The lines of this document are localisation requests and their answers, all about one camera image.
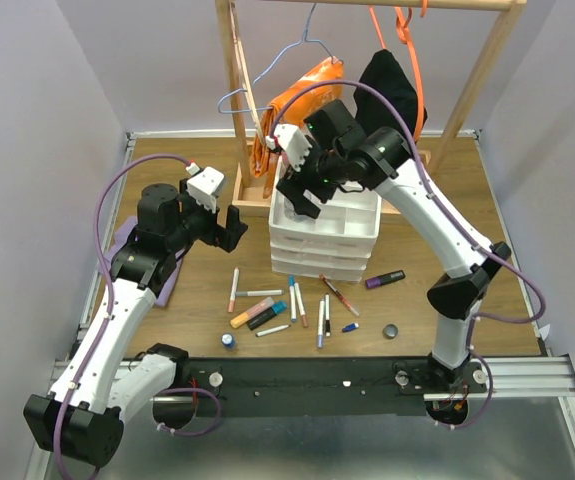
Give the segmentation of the round grey jar lid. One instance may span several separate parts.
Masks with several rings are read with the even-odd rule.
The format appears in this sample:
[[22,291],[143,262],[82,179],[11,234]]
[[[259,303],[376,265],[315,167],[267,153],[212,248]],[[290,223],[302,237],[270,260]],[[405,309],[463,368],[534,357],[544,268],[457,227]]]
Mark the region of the round grey jar lid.
[[383,335],[387,339],[394,339],[398,335],[398,327],[394,324],[387,324],[383,328]]

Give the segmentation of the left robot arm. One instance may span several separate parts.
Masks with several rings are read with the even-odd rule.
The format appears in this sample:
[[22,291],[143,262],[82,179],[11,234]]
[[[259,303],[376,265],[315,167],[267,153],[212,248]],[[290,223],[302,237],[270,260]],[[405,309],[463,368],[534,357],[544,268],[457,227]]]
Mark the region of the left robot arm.
[[181,393],[189,380],[186,351],[156,344],[121,380],[115,378],[138,325],[164,284],[197,241],[233,251],[247,226],[227,209],[217,222],[217,198],[225,180],[206,168],[178,187],[150,185],[142,191],[137,223],[113,256],[101,306],[73,359],[46,395],[31,395],[23,416],[38,446],[95,469],[114,456],[126,423],[163,391]]

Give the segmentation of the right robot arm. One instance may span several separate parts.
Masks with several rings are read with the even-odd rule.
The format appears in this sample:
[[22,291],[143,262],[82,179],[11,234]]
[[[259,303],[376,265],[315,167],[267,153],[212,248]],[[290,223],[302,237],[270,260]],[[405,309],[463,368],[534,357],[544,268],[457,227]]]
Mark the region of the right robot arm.
[[441,392],[460,384],[471,358],[474,316],[500,269],[498,262],[509,257],[508,245],[476,231],[430,185],[397,130],[366,133],[340,100],[307,117],[304,127],[277,125],[266,141],[288,163],[277,189],[296,214],[317,218],[320,204],[356,182],[395,206],[430,245],[444,273],[427,292],[438,325],[425,380]]

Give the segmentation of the clear paperclip jar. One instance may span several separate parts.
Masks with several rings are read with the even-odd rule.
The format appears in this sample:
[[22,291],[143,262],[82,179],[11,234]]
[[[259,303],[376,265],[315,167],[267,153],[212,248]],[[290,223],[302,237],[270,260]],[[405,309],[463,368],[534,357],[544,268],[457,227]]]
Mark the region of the clear paperclip jar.
[[312,218],[310,218],[309,216],[298,214],[295,210],[294,205],[289,201],[285,202],[284,213],[289,220],[296,222],[298,224],[308,224],[312,221]]

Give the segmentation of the purple black highlighter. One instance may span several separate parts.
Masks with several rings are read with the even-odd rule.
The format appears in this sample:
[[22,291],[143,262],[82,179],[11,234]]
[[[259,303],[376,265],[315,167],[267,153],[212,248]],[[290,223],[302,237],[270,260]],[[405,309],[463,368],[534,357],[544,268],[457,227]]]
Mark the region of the purple black highlighter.
[[384,285],[404,280],[405,278],[406,274],[403,270],[396,270],[368,278],[365,281],[365,287],[367,289],[375,289]]

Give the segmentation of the blue lid small jar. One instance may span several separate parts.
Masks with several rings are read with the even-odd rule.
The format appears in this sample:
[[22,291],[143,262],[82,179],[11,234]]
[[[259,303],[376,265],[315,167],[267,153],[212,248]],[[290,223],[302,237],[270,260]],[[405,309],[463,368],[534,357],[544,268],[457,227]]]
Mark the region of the blue lid small jar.
[[222,334],[221,343],[227,351],[233,351],[236,349],[236,340],[231,333]]

